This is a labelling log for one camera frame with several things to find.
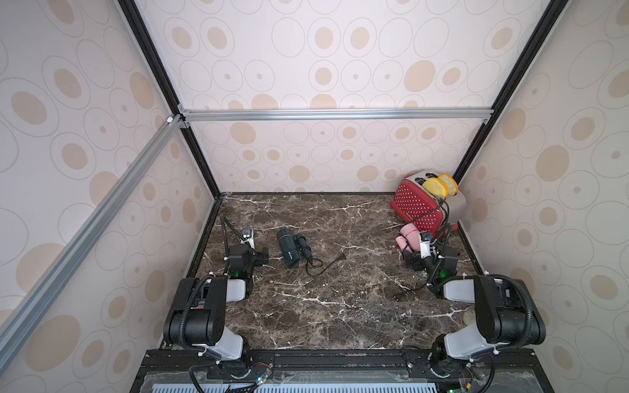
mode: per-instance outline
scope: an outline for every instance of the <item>cable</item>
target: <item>cable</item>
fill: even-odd
[[[491,382],[493,382],[494,380],[494,375],[496,375],[496,365],[494,364],[494,358],[492,356],[489,356],[489,364],[489,377],[477,393],[485,393],[487,389],[489,389],[489,385],[491,385]]]
[[[199,294],[199,291],[201,290],[201,287],[203,286],[203,284],[207,280],[211,279],[212,277],[214,277],[214,274],[208,274],[202,279],[199,279],[199,282],[197,282],[192,292],[190,292],[190,296],[188,297],[188,300],[186,301],[186,306],[184,307],[184,310],[181,313],[181,320],[179,321],[179,332],[177,334],[177,341],[179,342],[179,345],[185,350],[198,350],[199,349],[186,342],[186,324],[188,323],[188,315],[190,314],[190,308],[192,307],[192,302],[194,301],[196,296]],[[211,353],[209,355],[216,358],[217,360],[220,360],[220,358],[217,358],[215,355]]]
[[[194,375],[194,370],[196,368],[201,368],[201,367],[207,367],[205,365],[196,365],[196,366],[192,366],[188,369],[188,374],[190,374],[190,379],[192,380],[192,384],[194,385],[194,388],[197,390],[197,392],[199,393],[205,393],[203,391],[203,389],[201,388],[201,385],[199,385],[199,381],[197,381],[196,376]]]
[[[227,217],[221,216],[221,228],[223,229],[223,245],[225,246],[225,258],[228,258],[230,256],[230,242],[227,239],[227,229],[225,228],[225,221],[227,221]],[[223,273],[227,274],[227,269],[229,267],[230,267],[230,261],[229,259],[226,259]]]
[[[497,351],[514,350],[514,349],[520,348],[521,346],[526,345],[531,335],[531,326],[533,324],[533,304],[532,304],[532,300],[530,296],[526,293],[526,290],[524,289],[524,287],[520,285],[519,282],[512,279],[511,277],[508,277],[502,274],[490,274],[487,277],[501,279],[513,285],[513,287],[516,290],[516,293],[518,294],[518,297],[520,298],[520,301],[522,302],[522,307],[524,308],[524,313],[525,313],[524,326],[522,327],[522,332],[521,332],[520,337],[518,338],[518,341],[516,341],[515,343],[488,348],[482,352],[474,354],[473,356],[474,359],[483,357],[487,355],[488,353],[493,352],[494,350],[497,350]]]
[[[437,211],[437,210],[441,209],[441,206],[442,206],[443,202],[445,202],[445,199],[442,199],[442,201],[441,201],[441,202],[439,202],[439,206],[437,206],[436,208],[432,209],[431,211],[429,211],[429,212],[427,212],[427,213],[422,214],[421,216],[418,216],[418,217],[413,218],[411,221],[408,221],[408,223],[409,223],[409,224],[414,223],[415,221],[419,220],[420,218],[425,217],[425,216],[428,216],[429,214],[432,214],[432,213],[434,213],[435,211]]]
[[[256,380],[256,382],[251,385],[239,387],[237,389],[232,389],[231,386],[228,386],[227,390],[224,391],[223,393],[253,393],[255,392],[255,390],[258,389],[260,385],[264,384],[267,381],[267,379],[270,377],[271,373],[273,372],[273,368],[271,366],[262,362],[257,362],[256,364],[252,366],[252,368],[258,365],[265,366],[267,369],[269,369],[269,372],[268,373],[265,372],[263,376],[259,377]]]
[[[230,244],[229,244],[229,239],[227,237],[227,229],[225,228],[225,225],[230,227],[232,232],[234,232],[238,236],[238,239],[240,239],[240,241],[245,242],[246,239],[240,234],[240,232],[236,230],[236,228],[234,228],[230,220],[228,220],[227,217],[225,217],[225,215],[221,215],[221,229],[223,230],[223,244],[225,246],[225,258],[228,258],[230,256]],[[223,269],[223,273],[227,274],[227,270],[229,268],[230,268],[230,261],[228,259],[225,259],[225,268]]]
[[[310,277],[319,277],[321,274],[324,274],[326,270],[328,270],[334,263],[340,261],[340,260],[346,260],[347,256],[345,255],[345,253],[341,253],[341,255],[339,255],[336,259],[334,259],[332,262],[328,263],[328,265],[321,271],[318,272],[317,274],[312,274],[310,273],[310,271],[308,270],[308,266],[312,266],[313,268],[320,268],[321,266],[323,266],[323,261],[320,260],[319,258],[312,258],[312,260],[306,260],[306,274],[308,274]],[[319,261],[321,262],[321,266],[315,266],[313,264],[313,261]]]

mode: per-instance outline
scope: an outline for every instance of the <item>pink cup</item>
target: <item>pink cup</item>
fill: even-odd
[[[415,226],[415,224],[410,223],[410,224],[406,224],[404,225],[400,230],[399,230],[400,235],[402,235],[403,237],[406,238],[406,240],[408,240],[408,245],[410,245],[411,249],[413,251],[419,251],[420,250],[420,231],[419,229],[417,229],[417,227]]]

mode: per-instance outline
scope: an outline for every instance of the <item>red toaster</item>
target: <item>red toaster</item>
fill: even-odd
[[[421,186],[426,179],[437,176],[438,172],[426,170],[405,178],[400,182],[395,196],[391,200],[391,207],[407,223],[422,214],[437,209],[413,222],[420,231],[429,231],[433,235],[443,223],[448,208],[450,208],[448,223],[453,224],[454,229],[457,229],[459,218],[465,213],[465,205],[467,204],[463,193],[458,192],[454,195],[448,195],[445,199],[448,203],[447,207],[444,204],[438,209],[439,204],[435,197]]]

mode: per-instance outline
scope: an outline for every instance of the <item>marble countertop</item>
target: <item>marble countertop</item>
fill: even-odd
[[[236,227],[253,229],[256,249],[270,260],[257,267],[252,295],[229,303],[226,325],[254,349],[429,348],[442,333],[464,327],[469,304],[439,300],[425,289],[395,301],[393,295],[421,286],[424,272],[406,268],[395,244],[403,222],[382,195],[227,195],[221,205]],[[276,239],[288,226],[308,240],[326,264],[347,256],[312,278],[305,261],[287,268]],[[460,238],[459,274],[475,274]],[[222,268],[220,221],[211,232],[197,277]]]

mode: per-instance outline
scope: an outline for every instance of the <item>circle pattern wallpaper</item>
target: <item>circle pattern wallpaper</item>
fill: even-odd
[[[185,42],[177,31],[174,42]],[[165,124],[169,110],[135,45],[111,1],[0,6],[0,325]],[[159,344],[212,202],[174,134],[0,392],[128,391],[144,351]]]
[[[629,374],[627,26],[626,0],[573,2],[461,184],[483,267],[540,311],[555,391]]]
[[[491,106],[547,3],[147,1],[145,15],[189,109]]]

